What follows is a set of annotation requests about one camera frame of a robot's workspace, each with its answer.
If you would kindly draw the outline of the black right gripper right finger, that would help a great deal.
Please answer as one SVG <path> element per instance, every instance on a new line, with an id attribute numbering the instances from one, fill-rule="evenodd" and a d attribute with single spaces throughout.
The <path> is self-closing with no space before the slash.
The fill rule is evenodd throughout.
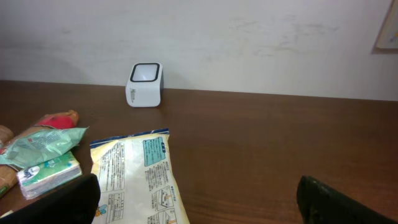
<path id="1" fill-rule="evenodd" d="M 305 224 L 397 224 L 308 175 L 301 177 L 296 199 Z"/>

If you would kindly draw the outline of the white tube with tan cap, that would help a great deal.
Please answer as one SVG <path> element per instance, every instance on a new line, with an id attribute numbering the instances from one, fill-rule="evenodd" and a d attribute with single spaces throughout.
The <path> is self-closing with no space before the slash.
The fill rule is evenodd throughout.
<path id="1" fill-rule="evenodd" d="M 0 146 L 5 146 L 14 138 L 14 133 L 7 127 L 0 125 Z"/>

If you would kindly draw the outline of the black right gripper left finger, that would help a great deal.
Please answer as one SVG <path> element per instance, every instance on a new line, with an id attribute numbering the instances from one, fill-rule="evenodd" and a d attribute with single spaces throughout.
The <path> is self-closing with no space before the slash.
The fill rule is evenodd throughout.
<path id="1" fill-rule="evenodd" d="M 1 218 L 1 224 L 92 223 L 100 200 L 97 176 L 86 175 Z"/>

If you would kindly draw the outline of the yellow white snack bag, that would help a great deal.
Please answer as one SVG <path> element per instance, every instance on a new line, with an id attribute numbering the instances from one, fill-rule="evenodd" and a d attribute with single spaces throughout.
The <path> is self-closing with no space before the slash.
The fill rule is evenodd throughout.
<path id="1" fill-rule="evenodd" d="M 101 195 L 93 223 L 189 224 L 172 172 L 169 130 L 90 143 Z"/>

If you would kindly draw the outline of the green plastic pouch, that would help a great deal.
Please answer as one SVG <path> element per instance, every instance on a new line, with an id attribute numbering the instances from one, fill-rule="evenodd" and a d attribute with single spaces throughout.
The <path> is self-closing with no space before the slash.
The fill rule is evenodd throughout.
<path id="1" fill-rule="evenodd" d="M 1 164 L 25 169 L 62 156 L 79 144 L 86 130 L 43 129 L 28 134 L 2 149 Z"/>

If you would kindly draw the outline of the orange spaghetti packet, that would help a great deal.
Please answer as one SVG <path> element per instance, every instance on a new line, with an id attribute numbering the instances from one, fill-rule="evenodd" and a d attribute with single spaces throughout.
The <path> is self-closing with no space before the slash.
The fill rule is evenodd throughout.
<path id="1" fill-rule="evenodd" d="M 1 147 L 1 155 L 3 156 L 8 146 L 32 133 L 37 133 L 48 129 L 69 129 L 75 128 L 79 120 L 76 111 L 69 110 L 67 112 L 46 114 L 35 122 L 31 127 L 27 128 L 17 136 L 10 140 L 5 146 Z M 3 197 L 13 186 L 17 184 L 16 174 L 22 170 L 21 166 L 14 164 L 1 165 L 1 197 Z"/>

